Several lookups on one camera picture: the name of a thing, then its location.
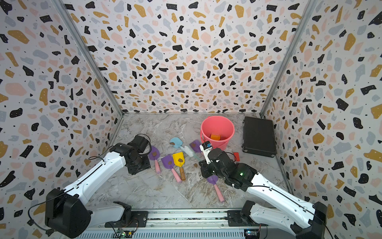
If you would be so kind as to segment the yellow trowel blue handle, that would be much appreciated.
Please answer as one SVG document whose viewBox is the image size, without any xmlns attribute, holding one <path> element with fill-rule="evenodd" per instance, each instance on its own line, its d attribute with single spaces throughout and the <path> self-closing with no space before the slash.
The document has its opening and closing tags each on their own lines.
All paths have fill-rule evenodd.
<svg viewBox="0 0 382 239">
<path fill-rule="evenodd" d="M 221 135 L 218 135 L 218 134 L 211 134 L 211 136 L 210 136 L 210 138 L 212 139 L 212 140 L 215 140 L 215 141 L 219 141 L 219 140 L 221 140 Z"/>
</svg>

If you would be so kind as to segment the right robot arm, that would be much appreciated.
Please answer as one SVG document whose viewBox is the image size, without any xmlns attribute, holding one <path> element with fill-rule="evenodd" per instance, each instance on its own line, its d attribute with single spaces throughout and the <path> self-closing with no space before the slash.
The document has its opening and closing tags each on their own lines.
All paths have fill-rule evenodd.
<svg viewBox="0 0 382 239">
<path fill-rule="evenodd" d="M 201 148 L 205 159 L 200 161 L 204 178 L 217 176 L 235 189 L 252 194 L 272 205 L 263 207 L 246 201 L 240 211 L 241 221 L 250 226 L 265 224 L 281 229 L 297 239 L 323 239 L 327 206 L 299 199 L 273 184 L 253 167 L 232 160 L 220 148 Z"/>
</svg>

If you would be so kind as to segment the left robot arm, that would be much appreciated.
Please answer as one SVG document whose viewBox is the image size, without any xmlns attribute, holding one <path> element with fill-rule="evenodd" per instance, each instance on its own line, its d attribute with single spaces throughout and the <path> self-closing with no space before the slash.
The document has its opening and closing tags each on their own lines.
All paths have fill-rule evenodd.
<svg viewBox="0 0 382 239">
<path fill-rule="evenodd" d="M 127 167 L 135 175 L 150 168 L 151 140 L 137 134 L 127 143 L 116 143 L 106 155 L 85 175 L 64 189 L 53 189 L 46 196 L 45 225 L 71 239 L 81 235 L 88 227 L 109 224 L 129 226 L 136 219 L 131 206 L 114 201 L 111 206 L 87 209 L 94 193 L 116 172 Z"/>
</svg>

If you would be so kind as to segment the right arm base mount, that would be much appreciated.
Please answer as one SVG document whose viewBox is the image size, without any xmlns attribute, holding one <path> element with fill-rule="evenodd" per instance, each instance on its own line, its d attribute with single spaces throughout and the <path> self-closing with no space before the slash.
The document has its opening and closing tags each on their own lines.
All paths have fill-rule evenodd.
<svg viewBox="0 0 382 239">
<path fill-rule="evenodd" d="M 255 223 L 249 217 L 242 215 L 240 210 L 228 210 L 227 220 L 230 227 L 259 227 L 260 224 Z"/>
</svg>

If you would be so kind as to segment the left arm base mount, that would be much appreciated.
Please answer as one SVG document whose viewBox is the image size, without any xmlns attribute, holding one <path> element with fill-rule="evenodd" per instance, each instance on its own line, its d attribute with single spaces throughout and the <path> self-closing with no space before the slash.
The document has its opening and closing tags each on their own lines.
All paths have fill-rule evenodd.
<svg viewBox="0 0 382 239">
<path fill-rule="evenodd" d="M 118 221 L 107 222 L 106 228 L 145 228 L 148 220 L 148 211 L 128 211 Z"/>
</svg>

